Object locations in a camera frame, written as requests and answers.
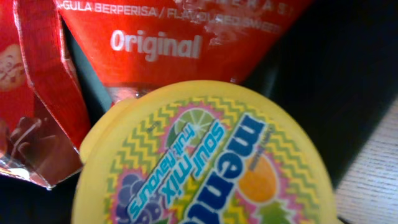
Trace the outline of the yellow Mentos candy bottle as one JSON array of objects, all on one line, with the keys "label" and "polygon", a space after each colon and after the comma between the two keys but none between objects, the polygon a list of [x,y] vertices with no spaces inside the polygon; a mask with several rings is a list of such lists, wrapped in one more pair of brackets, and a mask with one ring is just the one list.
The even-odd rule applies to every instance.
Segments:
[{"label": "yellow Mentos candy bottle", "polygon": [[80,147],[73,223],[338,223],[305,131],[266,97],[190,81],[116,103]]}]

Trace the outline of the red Hacks candy bag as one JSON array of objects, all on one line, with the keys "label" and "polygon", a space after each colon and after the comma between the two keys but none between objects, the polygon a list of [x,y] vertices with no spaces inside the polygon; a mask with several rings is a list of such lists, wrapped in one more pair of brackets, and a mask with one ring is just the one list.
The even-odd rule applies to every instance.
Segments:
[{"label": "red Hacks candy bag", "polygon": [[113,103],[187,80],[239,83],[312,0],[61,0]]}]

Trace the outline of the red Hello Panda box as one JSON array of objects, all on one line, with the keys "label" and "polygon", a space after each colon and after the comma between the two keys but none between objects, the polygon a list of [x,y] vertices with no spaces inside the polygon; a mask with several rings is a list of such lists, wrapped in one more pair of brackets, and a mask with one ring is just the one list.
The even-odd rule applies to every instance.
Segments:
[{"label": "red Hello Panda box", "polygon": [[2,0],[1,174],[54,188],[90,127],[55,3]]}]

